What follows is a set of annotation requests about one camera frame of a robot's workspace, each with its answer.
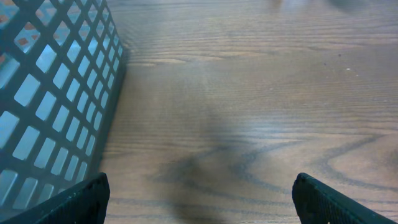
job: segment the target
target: black object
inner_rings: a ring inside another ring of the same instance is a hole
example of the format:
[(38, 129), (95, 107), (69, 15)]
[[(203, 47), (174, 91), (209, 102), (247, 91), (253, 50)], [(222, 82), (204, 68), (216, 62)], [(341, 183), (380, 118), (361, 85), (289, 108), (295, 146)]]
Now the black object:
[(303, 224), (396, 223), (308, 174), (301, 173), (293, 185), (293, 202)]
[(2, 224), (102, 224), (109, 195), (108, 178), (100, 173)]

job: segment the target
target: gray basket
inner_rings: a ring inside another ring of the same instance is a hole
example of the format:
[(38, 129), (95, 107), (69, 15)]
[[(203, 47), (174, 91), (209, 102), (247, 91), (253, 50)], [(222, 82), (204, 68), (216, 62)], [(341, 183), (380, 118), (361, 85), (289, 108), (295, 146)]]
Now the gray basket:
[(105, 0), (0, 1), (0, 221), (96, 170), (122, 52)]

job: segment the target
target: plastic basket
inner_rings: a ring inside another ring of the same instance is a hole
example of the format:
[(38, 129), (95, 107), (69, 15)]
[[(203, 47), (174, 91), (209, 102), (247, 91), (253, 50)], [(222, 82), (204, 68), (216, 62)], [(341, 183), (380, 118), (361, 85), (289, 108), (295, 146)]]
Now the plastic basket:
[(0, 221), (96, 170), (123, 55), (105, 0), (0, 0)]

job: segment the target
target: brown wooden surface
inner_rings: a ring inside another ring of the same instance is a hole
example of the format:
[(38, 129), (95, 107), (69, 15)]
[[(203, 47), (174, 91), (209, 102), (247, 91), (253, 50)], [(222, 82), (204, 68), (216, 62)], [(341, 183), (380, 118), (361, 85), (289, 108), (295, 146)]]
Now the brown wooden surface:
[(298, 223), (299, 172), (398, 221), (397, 1), (108, 2), (107, 223)]

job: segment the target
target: lattice pattern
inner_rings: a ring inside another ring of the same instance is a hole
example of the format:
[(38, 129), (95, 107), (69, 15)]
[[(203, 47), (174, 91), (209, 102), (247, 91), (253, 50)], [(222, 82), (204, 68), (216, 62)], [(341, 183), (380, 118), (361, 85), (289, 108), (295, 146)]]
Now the lattice pattern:
[(85, 178), (123, 52), (109, 12), (0, 0), (0, 221)]

